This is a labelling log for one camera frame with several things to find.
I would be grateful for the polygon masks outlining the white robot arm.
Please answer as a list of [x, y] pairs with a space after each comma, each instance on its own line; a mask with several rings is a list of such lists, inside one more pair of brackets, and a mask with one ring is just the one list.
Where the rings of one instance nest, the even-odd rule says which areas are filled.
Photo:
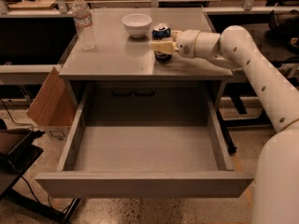
[[299, 90], [262, 55], [241, 26], [229, 26], [220, 34], [173, 31], [149, 46], [164, 54], [243, 70], [276, 130], [257, 162], [251, 223], [299, 224]]

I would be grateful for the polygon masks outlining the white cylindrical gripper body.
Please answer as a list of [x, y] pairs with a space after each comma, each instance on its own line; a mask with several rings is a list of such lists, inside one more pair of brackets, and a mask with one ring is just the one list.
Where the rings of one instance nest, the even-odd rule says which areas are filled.
[[193, 59], [195, 57], [195, 44], [199, 30], [186, 30], [178, 34], [176, 42], [178, 45], [178, 54], [183, 58]]

